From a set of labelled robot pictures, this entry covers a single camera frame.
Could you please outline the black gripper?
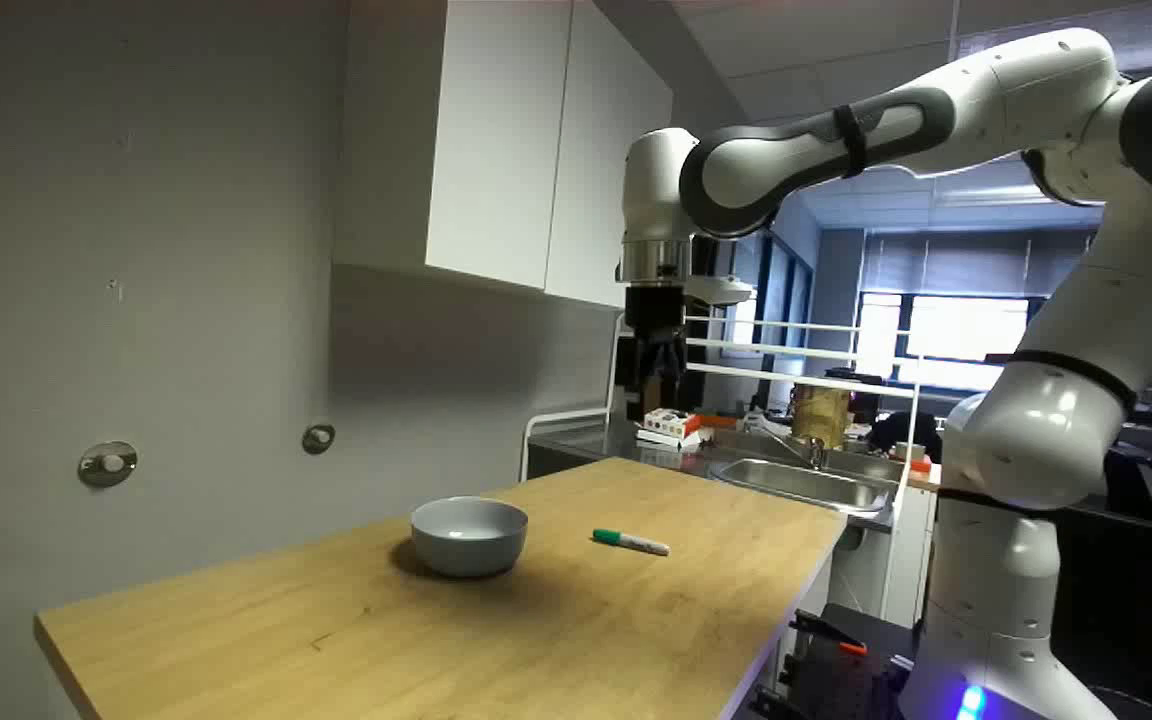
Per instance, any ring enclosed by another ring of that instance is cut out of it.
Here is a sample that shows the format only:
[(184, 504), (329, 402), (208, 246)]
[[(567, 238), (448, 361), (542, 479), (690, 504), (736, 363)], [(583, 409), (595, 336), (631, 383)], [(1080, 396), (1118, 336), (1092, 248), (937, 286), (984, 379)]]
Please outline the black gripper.
[(623, 325), (631, 336), (615, 341), (615, 389), (623, 416), (640, 422), (640, 341), (659, 345), (659, 406), (683, 409), (690, 348), (678, 336), (683, 325), (683, 293), (678, 286), (631, 286), (623, 293)]

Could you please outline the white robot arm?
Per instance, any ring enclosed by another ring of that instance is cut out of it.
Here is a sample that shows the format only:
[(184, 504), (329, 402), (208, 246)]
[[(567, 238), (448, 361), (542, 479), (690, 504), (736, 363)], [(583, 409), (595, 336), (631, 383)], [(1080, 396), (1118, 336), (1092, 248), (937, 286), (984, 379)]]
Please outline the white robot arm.
[(1000, 379), (944, 437), (927, 613), (905, 720), (1118, 720), (1054, 653), (1054, 516), (1106, 487), (1106, 456), (1152, 379), (1152, 78), (1092, 27), (1019, 37), (796, 124), (654, 129), (623, 158), (628, 406), (678, 396), (683, 310), (734, 304), (702, 239), (768, 226), (785, 196), (867, 168), (944, 176), (1019, 158), (1031, 184), (1102, 213), (1087, 258), (1036, 311)]

